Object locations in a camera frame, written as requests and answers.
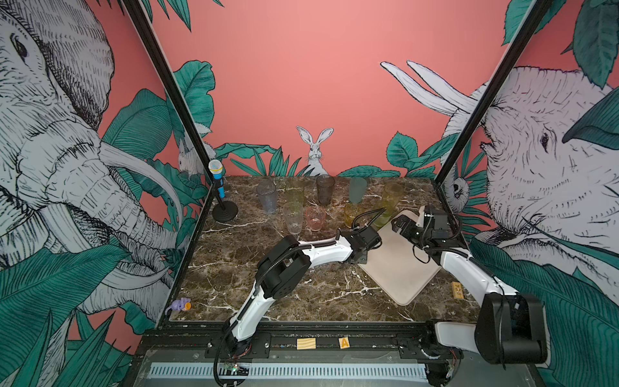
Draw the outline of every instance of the beige cutting board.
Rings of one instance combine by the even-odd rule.
[[[419,215],[404,210],[396,215],[406,215],[417,221]],[[391,230],[391,222],[378,230],[383,239],[383,245],[368,252],[368,263],[361,267],[393,300],[400,305],[408,305],[423,287],[439,271],[432,259],[423,264],[413,255],[413,244],[402,235]],[[420,249],[415,254],[422,261],[428,260],[428,255]]]

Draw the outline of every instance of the marble tabletop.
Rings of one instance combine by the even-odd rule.
[[[254,282],[256,265],[287,234],[282,217],[285,203],[283,181],[278,183],[278,211],[267,215],[258,201],[260,176],[228,176],[227,199],[234,201],[236,218],[216,223],[209,215],[201,231],[178,297],[191,299],[192,308],[174,312],[173,321],[225,321],[236,313]],[[315,178],[304,179],[305,206],[316,205]],[[417,209],[428,203],[441,207],[430,180],[373,178],[363,204],[368,209],[380,198],[386,181],[397,180],[405,187],[396,213]],[[348,201],[348,179],[336,178],[331,205],[326,208],[325,226],[312,232],[304,224],[299,239],[319,240],[335,235],[344,225],[344,205]],[[306,273],[289,296],[275,302],[265,316],[271,321],[426,321],[431,318],[474,323],[479,307],[470,294],[454,299],[452,275],[441,269],[407,306],[396,304],[357,265],[330,263]]]

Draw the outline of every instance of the purple toy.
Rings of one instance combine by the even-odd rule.
[[[165,310],[165,314],[167,315],[169,310],[188,311],[189,309],[191,309],[191,303],[189,301],[191,301],[191,298],[184,297],[182,297],[180,300],[174,300],[172,302],[172,305],[168,306],[168,308]]]

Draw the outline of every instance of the round black stand base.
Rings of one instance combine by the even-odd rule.
[[[224,201],[222,204],[225,205],[225,208],[222,208],[221,204],[213,207],[213,219],[219,223],[228,222],[238,214],[238,207],[234,202]]]

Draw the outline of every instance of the mural wall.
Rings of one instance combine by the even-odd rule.
[[[2,0],[0,57],[0,386],[116,385],[204,176],[179,170],[186,135],[117,2]],[[209,68],[177,75],[204,85]]]
[[[545,305],[547,386],[616,386],[619,4],[553,12],[443,188],[476,258]]]
[[[470,114],[507,47],[509,0],[143,3],[173,69],[213,66],[216,114],[196,121],[232,175],[434,177],[457,137],[445,126]],[[409,78],[428,82],[434,92],[408,91],[434,111]]]

